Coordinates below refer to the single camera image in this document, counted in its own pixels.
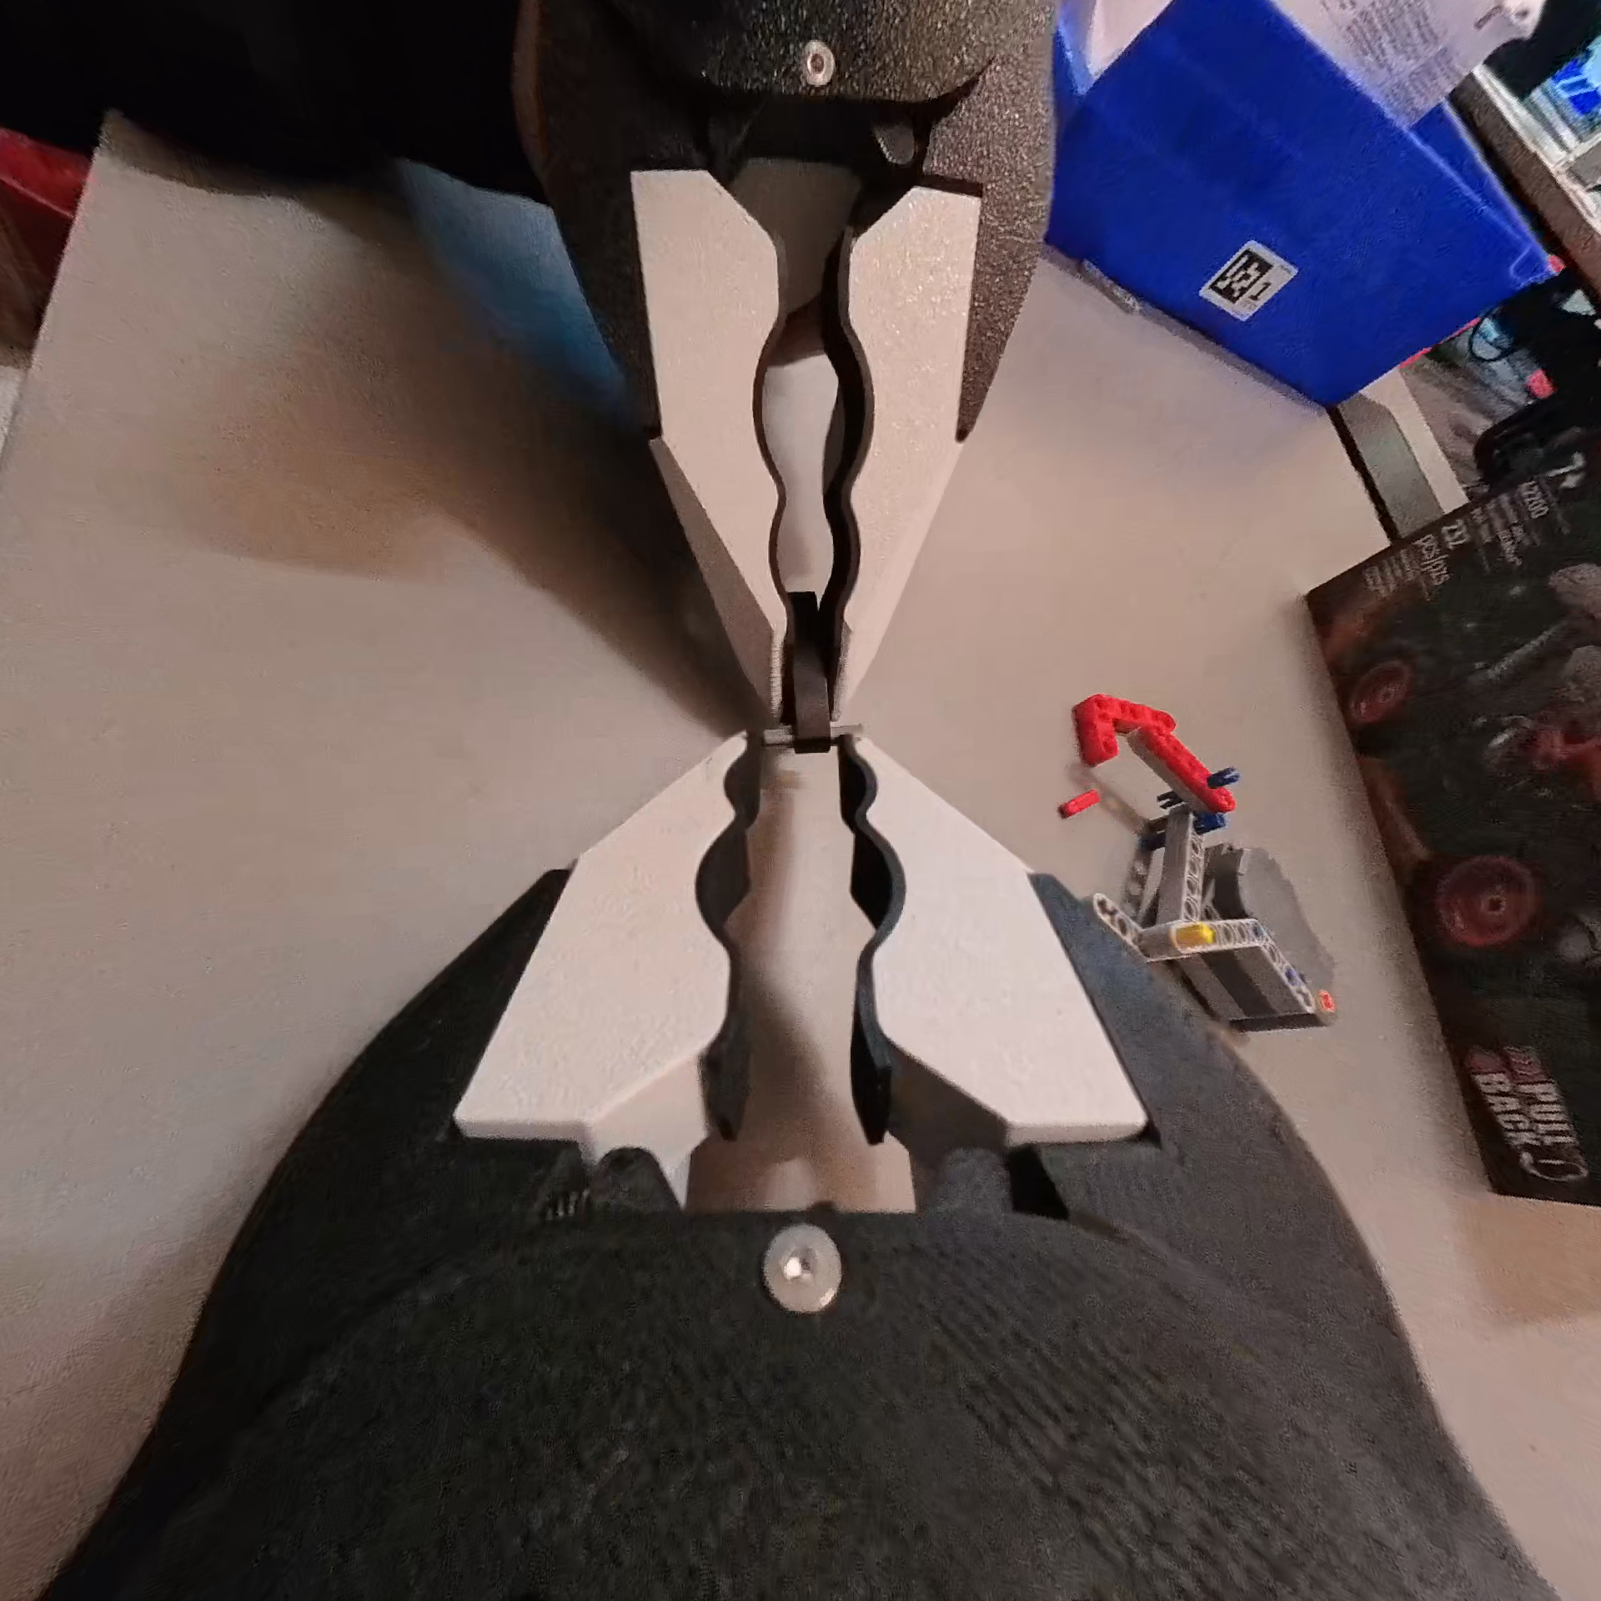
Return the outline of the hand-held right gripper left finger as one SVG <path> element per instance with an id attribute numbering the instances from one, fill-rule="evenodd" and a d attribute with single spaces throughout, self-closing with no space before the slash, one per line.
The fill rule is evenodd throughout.
<path id="1" fill-rule="evenodd" d="M 749 1094 L 742 959 L 763 747 L 740 734 L 582 852 L 454 1111 L 463 1136 L 652 1155 L 688 1197 L 694 1153 Z"/>

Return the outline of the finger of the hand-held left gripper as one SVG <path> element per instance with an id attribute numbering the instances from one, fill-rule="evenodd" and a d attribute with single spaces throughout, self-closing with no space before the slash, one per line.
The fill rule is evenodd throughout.
<path id="1" fill-rule="evenodd" d="M 631 175 L 658 431 L 652 454 L 738 665 L 786 709 L 787 601 L 774 578 L 784 484 L 763 378 L 782 328 L 766 229 L 705 170 Z"/>
<path id="2" fill-rule="evenodd" d="M 913 187 L 847 242 L 837 309 L 864 419 L 843 459 L 852 564 L 835 612 L 837 724 L 850 719 L 963 448 L 980 214 L 976 195 Z"/>

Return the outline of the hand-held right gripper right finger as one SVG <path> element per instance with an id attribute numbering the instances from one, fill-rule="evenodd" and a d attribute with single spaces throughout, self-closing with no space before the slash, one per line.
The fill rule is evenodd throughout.
<path id="1" fill-rule="evenodd" d="M 850 1088 L 875 1148 L 898 1144 L 911 1195 L 970 1153 L 1007 1172 L 1047 1149 L 1117 1149 L 1150 1111 L 1035 873 L 862 734 L 837 743 L 854 963 Z"/>

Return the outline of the small black lego piece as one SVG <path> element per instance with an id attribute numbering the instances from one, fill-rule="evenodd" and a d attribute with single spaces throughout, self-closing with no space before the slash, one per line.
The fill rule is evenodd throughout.
<path id="1" fill-rule="evenodd" d="M 789 591 L 782 713 L 763 732 L 766 749 L 820 755 L 862 734 L 862 726 L 835 719 L 833 642 L 822 597 Z"/>

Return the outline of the grey lego model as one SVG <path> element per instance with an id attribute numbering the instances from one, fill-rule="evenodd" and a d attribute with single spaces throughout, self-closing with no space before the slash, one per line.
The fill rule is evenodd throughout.
<path id="1" fill-rule="evenodd" d="M 1094 894 L 1094 915 L 1129 951 L 1176 970 L 1233 1031 L 1331 1027 L 1334 963 L 1287 871 L 1212 822 L 1184 804 L 1150 820 L 1121 898 Z"/>

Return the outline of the red angled lego beam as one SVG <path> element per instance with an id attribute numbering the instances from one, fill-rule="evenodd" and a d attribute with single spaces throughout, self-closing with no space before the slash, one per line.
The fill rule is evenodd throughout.
<path id="1" fill-rule="evenodd" d="M 1172 734 L 1176 721 L 1171 713 L 1111 694 L 1090 694 L 1071 709 L 1077 751 L 1087 768 L 1100 768 L 1113 761 L 1119 740 L 1127 734 Z"/>

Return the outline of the red straight lego beam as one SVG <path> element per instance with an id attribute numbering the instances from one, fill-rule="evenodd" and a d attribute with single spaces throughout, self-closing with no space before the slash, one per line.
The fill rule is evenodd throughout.
<path id="1" fill-rule="evenodd" d="M 1207 770 L 1199 757 L 1172 732 L 1151 726 L 1134 728 L 1127 734 L 1127 745 L 1167 783 L 1163 806 L 1184 806 L 1195 814 L 1222 816 L 1235 810 L 1237 768 Z"/>

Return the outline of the dark lego set box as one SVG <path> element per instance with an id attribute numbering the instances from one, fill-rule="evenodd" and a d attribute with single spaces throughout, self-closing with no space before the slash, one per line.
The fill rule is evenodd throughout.
<path id="1" fill-rule="evenodd" d="M 1597 431 L 1306 606 L 1489 1184 L 1597 1209 Z"/>

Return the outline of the square printed tag sticker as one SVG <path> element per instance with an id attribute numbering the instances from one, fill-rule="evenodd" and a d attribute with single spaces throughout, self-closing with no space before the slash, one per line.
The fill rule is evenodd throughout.
<path id="1" fill-rule="evenodd" d="M 1298 277 L 1298 269 L 1285 256 L 1264 242 L 1249 238 L 1232 252 L 1226 263 L 1211 273 L 1199 288 L 1199 297 L 1212 309 L 1249 322 Z"/>

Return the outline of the blue plastic storage bin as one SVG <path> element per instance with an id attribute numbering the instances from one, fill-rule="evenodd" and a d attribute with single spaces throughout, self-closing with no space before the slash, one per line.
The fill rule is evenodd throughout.
<path id="1" fill-rule="evenodd" d="M 1447 107 L 1399 124 L 1275 4 L 1180 2 L 1090 86 L 1056 36 L 1047 244 L 1331 408 L 1552 278 Z M 1241 324 L 1199 288 L 1249 238 L 1298 277 Z"/>

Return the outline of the white paper sheet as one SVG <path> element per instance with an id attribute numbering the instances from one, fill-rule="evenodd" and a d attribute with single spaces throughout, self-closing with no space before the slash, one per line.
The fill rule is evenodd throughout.
<path id="1" fill-rule="evenodd" d="M 1411 128 L 1487 57 L 1525 40 L 1540 4 L 1279 2 L 1346 74 Z"/>

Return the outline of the red box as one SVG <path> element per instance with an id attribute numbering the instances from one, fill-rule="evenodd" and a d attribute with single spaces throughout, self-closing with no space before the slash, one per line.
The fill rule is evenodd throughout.
<path id="1" fill-rule="evenodd" d="M 88 185 L 92 158 L 2 130 L 2 347 L 33 345 Z"/>

